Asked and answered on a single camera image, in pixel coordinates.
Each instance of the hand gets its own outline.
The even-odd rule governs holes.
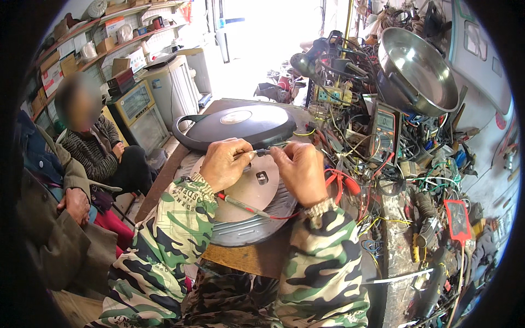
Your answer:
[[[67,209],[67,212],[79,226],[83,226],[89,221],[89,202],[88,197],[80,188],[67,188],[66,194],[57,205],[57,210]]]
[[[323,155],[312,144],[291,142],[284,149],[272,147],[270,155],[279,167],[286,189],[302,206],[312,207],[328,198]]]
[[[117,156],[117,159],[120,163],[122,160],[122,154],[124,153],[124,144],[122,142],[119,142],[115,145],[115,147],[113,147],[112,151],[115,154],[115,156]]]
[[[244,139],[230,138],[209,145],[201,166],[200,174],[217,193],[233,186],[239,180],[244,168],[254,157],[254,150]]]

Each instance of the camouflage jacket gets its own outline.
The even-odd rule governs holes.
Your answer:
[[[208,288],[204,313],[182,313],[187,294],[184,264],[209,245],[217,201],[194,174],[162,195],[156,217],[137,225],[130,248],[109,271],[109,297],[88,327],[364,327],[368,293],[361,286],[361,251],[355,221],[333,200],[305,211],[295,222],[277,298],[264,310],[206,306],[219,288]]]

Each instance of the stainless steel pot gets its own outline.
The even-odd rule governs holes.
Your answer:
[[[378,86],[385,101],[402,110],[438,117],[455,111],[458,89],[452,71],[436,49],[414,33],[389,27],[381,35]]]

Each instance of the striped sweater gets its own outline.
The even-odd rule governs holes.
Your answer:
[[[101,115],[94,125],[106,135],[112,148],[120,142],[119,133],[113,122],[104,115]],[[117,156],[113,152],[105,155],[95,136],[85,137],[78,132],[67,130],[61,144],[71,154],[71,157],[84,166],[91,180],[104,183],[117,170],[119,164]]]

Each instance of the elderly woman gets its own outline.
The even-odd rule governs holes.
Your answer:
[[[55,106],[68,127],[61,143],[84,166],[89,179],[120,187],[119,194],[137,190],[148,194],[157,171],[146,162],[144,149],[124,147],[113,123],[100,114],[100,89],[91,76],[75,72],[64,79]]]

